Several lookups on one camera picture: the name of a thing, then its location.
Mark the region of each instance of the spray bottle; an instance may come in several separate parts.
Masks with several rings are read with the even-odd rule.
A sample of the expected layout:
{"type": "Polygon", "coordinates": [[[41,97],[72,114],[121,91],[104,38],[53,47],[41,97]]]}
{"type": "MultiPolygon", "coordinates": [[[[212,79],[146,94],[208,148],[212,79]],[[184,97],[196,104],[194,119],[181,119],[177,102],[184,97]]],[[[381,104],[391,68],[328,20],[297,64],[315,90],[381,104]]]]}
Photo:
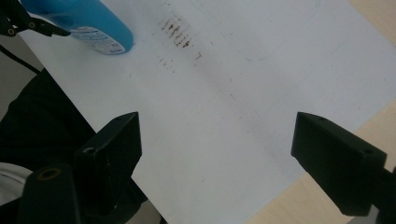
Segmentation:
{"type": "Polygon", "coordinates": [[[25,9],[70,31],[104,54],[121,54],[134,43],[132,32],[99,0],[21,0],[25,9]]]}

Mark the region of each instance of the light wood surface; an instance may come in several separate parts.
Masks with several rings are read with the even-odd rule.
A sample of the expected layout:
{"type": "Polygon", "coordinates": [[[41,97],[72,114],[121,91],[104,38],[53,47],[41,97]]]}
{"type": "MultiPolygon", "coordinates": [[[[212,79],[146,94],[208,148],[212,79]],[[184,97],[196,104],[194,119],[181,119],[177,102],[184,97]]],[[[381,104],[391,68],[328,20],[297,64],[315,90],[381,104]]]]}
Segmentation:
{"type": "MultiPolygon", "coordinates": [[[[350,0],[350,3],[393,46],[396,46],[396,1],[350,0]]],[[[393,100],[355,132],[358,137],[388,153],[385,168],[390,171],[396,166],[395,124],[396,100],[393,100]]],[[[342,215],[313,178],[305,174],[247,224],[344,224],[351,219],[352,217],[342,215]]]]}

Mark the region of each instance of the blue bottle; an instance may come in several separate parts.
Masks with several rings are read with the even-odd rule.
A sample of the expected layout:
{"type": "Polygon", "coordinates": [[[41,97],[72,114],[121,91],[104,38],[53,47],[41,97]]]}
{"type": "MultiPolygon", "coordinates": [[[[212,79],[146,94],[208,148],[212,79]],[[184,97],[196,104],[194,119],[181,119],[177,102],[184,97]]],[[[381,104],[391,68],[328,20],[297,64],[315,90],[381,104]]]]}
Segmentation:
{"type": "Polygon", "coordinates": [[[99,0],[21,0],[25,9],[70,31],[76,39],[104,54],[131,49],[132,32],[99,0]]]}

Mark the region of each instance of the bottle label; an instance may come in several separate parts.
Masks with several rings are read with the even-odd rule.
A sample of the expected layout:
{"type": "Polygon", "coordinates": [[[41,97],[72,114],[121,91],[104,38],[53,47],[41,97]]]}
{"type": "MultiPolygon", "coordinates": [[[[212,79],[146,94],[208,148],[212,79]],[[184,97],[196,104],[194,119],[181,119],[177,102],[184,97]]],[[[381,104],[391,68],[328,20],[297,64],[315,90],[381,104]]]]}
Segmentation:
{"type": "Polygon", "coordinates": [[[125,48],[111,36],[92,27],[78,27],[70,31],[75,39],[79,39],[91,48],[104,54],[119,54],[125,48]]]}

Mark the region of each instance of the black cable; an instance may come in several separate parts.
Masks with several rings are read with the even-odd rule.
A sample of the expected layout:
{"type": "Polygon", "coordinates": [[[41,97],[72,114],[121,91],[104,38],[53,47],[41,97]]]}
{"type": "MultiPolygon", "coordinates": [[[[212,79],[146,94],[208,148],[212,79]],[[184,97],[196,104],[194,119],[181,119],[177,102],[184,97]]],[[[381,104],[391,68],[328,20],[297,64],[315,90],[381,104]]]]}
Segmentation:
{"type": "Polygon", "coordinates": [[[32,72],[39,74],[40,70],[36,69],[35,67],[33,67],[32,65],[30,65],[29,63],[27,63],[26,61],[18,58],[17,56],[15,56],[13,53],[9,52],[6,48],[4,48],[2,45],[0,45],[0,51],[2,53],[4,53],[5,55],[8,56],[8,58],[14,60],[17,63],[20,63],[21,65],[25,66],[26,68],[30,69],[32,72]]]}

